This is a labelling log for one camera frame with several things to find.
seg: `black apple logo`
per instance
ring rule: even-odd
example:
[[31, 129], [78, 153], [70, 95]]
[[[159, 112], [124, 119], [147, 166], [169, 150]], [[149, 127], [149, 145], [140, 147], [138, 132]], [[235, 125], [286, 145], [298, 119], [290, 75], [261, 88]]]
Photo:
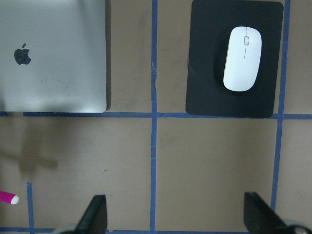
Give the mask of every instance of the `black apple logo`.
[[29, 64], [30, 63], [30, 58], [28, 57], [29, 49], [25, 48], [26, 43], [22, 46], [22, 49], [17, 49], [14, 52], [14, 58], [15, 61], [21, 65], [21, 64]]

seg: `wireless mouse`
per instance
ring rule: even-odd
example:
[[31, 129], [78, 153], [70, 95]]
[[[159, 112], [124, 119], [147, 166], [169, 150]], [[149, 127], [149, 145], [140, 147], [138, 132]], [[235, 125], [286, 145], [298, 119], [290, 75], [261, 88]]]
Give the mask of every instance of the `wireless mouse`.
[[227, 89], [243, 92], [254, 85], [261, 47], [261, 35], [256, 29], [240, 26], [232, 30], [223, 75], [223, 84]]

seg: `marker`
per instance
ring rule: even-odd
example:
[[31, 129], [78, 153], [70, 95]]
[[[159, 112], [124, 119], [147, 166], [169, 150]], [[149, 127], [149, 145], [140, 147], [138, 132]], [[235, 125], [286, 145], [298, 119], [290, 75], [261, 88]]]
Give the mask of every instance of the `marker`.
[[7, 193], [0, 190], [0, 201], [15, 205], [19, 202], [19, 197], [15, 194]]

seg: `laptop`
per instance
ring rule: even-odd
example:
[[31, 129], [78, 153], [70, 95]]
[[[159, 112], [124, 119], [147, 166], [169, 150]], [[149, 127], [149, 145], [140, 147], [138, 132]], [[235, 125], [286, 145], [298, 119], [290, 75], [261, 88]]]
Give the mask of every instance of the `laptop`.
[[0, 111], [106, 110], [106, 0], [0, 0]]

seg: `black mouse pad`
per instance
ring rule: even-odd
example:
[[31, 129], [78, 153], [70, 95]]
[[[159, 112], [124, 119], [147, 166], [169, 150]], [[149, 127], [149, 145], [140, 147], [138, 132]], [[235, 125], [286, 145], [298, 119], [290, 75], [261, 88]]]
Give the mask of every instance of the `black mouse pad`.
[[[193, 115], [266, 118], [273, 114], [284, 7], [279, 2], [194, 0], [186, 112]], [[262, 51], [253, 87], [225, 88], [223, 73], [231, 31], [258, 30]]]

